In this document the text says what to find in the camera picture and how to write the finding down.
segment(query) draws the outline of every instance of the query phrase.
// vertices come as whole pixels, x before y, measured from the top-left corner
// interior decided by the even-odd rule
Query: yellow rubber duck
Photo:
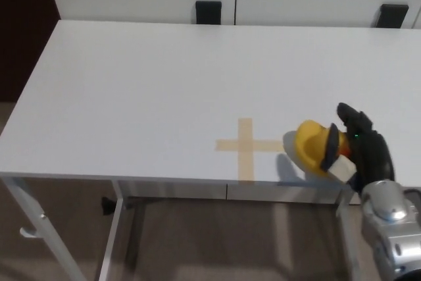
[[[328,176],[328,173],[321,169],[322,161],[327,155],[326,150],[330,150],[330,152],[333,150],[336,157],[350,154],[344,132],[338,131],[334,124],[330,128],[325,128],[313,120],[304,121],[298,127],[294,145],[300,161],[319,176]]]

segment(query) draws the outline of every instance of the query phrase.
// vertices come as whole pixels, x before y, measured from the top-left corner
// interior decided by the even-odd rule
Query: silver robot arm
[[[363,113],[340,103],[337,114],[347,128],[349,159],[356,172],[348,182],[360,195],[362,235],[373,249],[383,281],[421,281],[421,226],[418,211],[395,182],[389,149]],[[338,137],[329,135],[322,166],[331,170],[338,159]]]
[[[361,195],[362,235],[383,281],[421,280],[421,227],[398,183],[372,182]]]

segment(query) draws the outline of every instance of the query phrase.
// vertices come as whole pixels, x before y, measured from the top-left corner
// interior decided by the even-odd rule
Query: dark wall
[[[0,0],[0,6],[0,102],[13,102],[60,16],[54,0]]]

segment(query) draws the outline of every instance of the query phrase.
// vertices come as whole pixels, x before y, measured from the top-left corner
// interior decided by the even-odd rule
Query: table top
[[[346,102],[385,136],[397,180],[421,186],[420,47],[416,30],[60,21],[0,175],[329,186],[294,164],[293,133],[342,127]]]

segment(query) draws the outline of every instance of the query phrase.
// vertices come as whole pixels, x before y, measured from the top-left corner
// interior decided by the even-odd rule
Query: masking tape cross
[[[282,152],[282,142],[275,140],[254,140],[253,121],[251,118],[238,119],[238,140],[217,140],[217,151],[238,152],[238,180],[254,181],[255,151]]]

